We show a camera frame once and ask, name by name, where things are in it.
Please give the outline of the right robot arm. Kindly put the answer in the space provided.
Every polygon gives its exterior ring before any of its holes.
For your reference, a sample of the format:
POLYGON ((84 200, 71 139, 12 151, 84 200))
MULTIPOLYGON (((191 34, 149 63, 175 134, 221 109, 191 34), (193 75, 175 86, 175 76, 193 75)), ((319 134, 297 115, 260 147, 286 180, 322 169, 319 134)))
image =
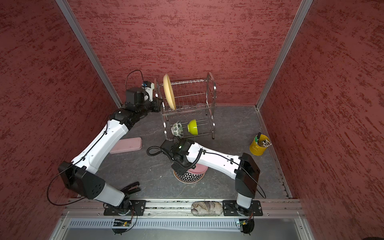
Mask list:
POLYGON ((231 156, 208 149, 191 139, 179 142, 165 140, 159 152, 171 161, 173 171, 184 176, 197 168, 197 165, 219 171, 235 181, 237 206, 249 210, 259 187, 260 168, 251 155, 231 156))

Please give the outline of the aluminium front rail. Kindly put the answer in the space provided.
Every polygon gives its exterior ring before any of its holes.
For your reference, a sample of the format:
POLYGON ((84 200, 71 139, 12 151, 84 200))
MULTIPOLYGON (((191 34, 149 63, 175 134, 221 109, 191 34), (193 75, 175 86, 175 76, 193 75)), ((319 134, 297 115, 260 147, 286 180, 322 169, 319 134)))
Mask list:
MULTIPOLYGON (((210 199, 135 199, 146 200, 144 214, 139 216, 144 219, 155 218, 197 218, 191 213, 191 206, 194 202, 209 201, 210 199)), ((255 219, 306 219, 301 201, 298 199, 266 199, 260 201, 263 216, 255 219)), ((68 205, 60 214, 64 218, 96 218, 104 219, 103 203, 95 200, 82 200, 68 205)))

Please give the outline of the patterned orange-rim plate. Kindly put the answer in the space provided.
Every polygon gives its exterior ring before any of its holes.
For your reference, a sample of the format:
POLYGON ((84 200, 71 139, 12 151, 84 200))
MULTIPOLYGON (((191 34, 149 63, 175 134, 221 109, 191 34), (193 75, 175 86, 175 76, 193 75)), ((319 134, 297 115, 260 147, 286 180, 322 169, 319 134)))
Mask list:
POLYGON ((186 172, 184 175, 179 175, 177 172, 173 171, 176 179, 184 184, 194 184, 199 182, 204 176, 205 173, 194 174, 190 172, 186 172))

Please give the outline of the green leaf pattern bowl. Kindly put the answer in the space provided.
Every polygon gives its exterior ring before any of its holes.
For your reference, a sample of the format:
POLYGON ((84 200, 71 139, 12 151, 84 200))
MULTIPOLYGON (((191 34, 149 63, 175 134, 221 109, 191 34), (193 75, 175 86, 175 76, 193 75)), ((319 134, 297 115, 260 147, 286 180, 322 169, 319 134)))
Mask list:
POLYGON ((174 136, 182 138, 184 136, 182 123, 180 121, 174 123, 171 127, 171 132, 174 136))

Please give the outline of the lime green bowl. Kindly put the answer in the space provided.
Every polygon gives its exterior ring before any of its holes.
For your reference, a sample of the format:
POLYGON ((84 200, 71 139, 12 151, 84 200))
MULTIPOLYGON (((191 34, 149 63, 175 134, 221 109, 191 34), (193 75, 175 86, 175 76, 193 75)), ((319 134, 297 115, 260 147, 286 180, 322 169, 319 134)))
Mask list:
POLYGON ((197 135, 199 134, 196 119, 191 120, 191 121, 188 123, 187 127, 188 127, 188 132, 189 132, 191 135, 193 135, 193 136, 197 136, 197 135))

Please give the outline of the yellow bear plate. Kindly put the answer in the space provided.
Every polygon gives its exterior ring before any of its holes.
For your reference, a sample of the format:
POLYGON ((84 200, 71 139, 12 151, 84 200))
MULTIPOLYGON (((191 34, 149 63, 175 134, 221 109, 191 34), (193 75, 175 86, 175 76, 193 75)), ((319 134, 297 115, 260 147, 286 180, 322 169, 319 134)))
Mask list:
POLYGON ((176 100, 172 88, 172 84, 170 81, 170 77, 168 74, 165 74, 163 77, 163 87, 164 87, 164 92, 166 95, 166 100, 168 102, 168 105, 172 110, 176 109, 176 100))

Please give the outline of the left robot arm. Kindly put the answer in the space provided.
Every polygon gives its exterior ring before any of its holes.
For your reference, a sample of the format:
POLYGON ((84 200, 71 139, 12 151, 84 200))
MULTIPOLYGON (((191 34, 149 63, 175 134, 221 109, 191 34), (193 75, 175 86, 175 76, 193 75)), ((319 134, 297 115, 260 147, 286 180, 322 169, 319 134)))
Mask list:
POLYGON ((129 197, 96 176, 105 157, 117 142, 148 113, 158 113, 162 100, 154 93, 155 86, 126 90, 125 104, 115 110, 97 137, 71 162, 58 168, 65 187, 89 200, 97 200, 119 210, 126 209, 129 197))

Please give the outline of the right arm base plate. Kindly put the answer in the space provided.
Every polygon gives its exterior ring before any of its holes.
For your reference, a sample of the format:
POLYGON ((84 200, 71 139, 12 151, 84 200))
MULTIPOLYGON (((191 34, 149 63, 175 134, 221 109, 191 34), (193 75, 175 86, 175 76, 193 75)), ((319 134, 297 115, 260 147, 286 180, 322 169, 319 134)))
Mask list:
POLYGON ((248 209, 243 208, 237 204, 236 200, 223 200, 223 214, 224 216, 241 216, 241 217, 254 217, 263 216, 263 210, 260 201, 252 201, 248 209))

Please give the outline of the grey marbled stone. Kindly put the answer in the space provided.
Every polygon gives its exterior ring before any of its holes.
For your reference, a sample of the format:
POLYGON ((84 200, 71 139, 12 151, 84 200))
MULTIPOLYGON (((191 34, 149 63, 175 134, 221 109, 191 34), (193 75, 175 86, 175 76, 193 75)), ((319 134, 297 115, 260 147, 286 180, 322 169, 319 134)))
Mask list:
POLYGON ((215 201, 194 202, 191 206, 191 213, 198 217, 220 216, 223 214, 223 206, 220 202, 215 201))

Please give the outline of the chrome two-tier dish rack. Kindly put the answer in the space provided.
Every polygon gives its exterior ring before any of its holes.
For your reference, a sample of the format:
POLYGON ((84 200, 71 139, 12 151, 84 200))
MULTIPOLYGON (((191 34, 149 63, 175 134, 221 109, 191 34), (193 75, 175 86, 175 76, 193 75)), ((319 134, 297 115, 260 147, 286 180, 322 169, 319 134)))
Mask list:
POLYGON ((216 109, 217 86, 212 73, 207 73, 203 79, 171 82, 176 109, 172 110, 166 100, 163 80, 155 81, 155 93, 163 99, 161 115, 163 118, 164 134, 167 140, 175 136, 171 132, 174 123, 180 121, 183 125, 184 138, 211 136, 215 138, 216 124, 214 111, 216 109), (196 119, 198 132, 193 136, 188 132, 188 123, 196 119))

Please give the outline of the pink plate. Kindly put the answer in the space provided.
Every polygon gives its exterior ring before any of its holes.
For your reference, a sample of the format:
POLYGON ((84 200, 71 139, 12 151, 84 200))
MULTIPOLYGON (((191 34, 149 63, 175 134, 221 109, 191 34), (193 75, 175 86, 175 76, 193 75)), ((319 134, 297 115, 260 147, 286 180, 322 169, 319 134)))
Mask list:
POLYGON ((200 175, 200 174, 204 174, 208 170, 208 168, 209 167, 207 167, 205 165, 196 164, 195 168, 194 169, 190 169, 189 172, 191 172, 193 174, 200 175))

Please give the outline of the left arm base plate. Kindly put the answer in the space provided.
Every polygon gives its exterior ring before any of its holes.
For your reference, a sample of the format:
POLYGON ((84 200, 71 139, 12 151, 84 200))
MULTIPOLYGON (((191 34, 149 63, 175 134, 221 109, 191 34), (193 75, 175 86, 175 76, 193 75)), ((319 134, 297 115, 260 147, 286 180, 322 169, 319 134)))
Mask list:
POLYGON ((146 203, 146 200, 126 200, 117 207, 104 203, 104 216, 128 217, 132 214, 142 216, 146 208, 146 203))

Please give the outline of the yellow pencil cup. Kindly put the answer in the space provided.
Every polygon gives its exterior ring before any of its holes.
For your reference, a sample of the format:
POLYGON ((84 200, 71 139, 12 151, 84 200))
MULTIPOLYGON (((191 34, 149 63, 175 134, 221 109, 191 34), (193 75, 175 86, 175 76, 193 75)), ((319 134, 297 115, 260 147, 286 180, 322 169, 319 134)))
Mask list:
POLYGON ((263 135, 262 133, 258 133, 251 143, 249 149, 250 152, 255 156, 261 156, 265 152, 265 150, 272 145, 270 139, 263 135))

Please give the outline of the black clip tool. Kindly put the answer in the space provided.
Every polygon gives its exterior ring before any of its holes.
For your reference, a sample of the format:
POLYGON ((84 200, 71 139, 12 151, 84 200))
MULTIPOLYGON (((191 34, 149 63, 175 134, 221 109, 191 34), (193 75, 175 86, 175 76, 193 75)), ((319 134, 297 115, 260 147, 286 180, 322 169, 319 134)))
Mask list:
POLYGON ((134 193, 140 192, 140 183, 139 182, 134 182, 123 189, 121 189, 121 192, 123 192, 125 195, 132 195, 134 193))

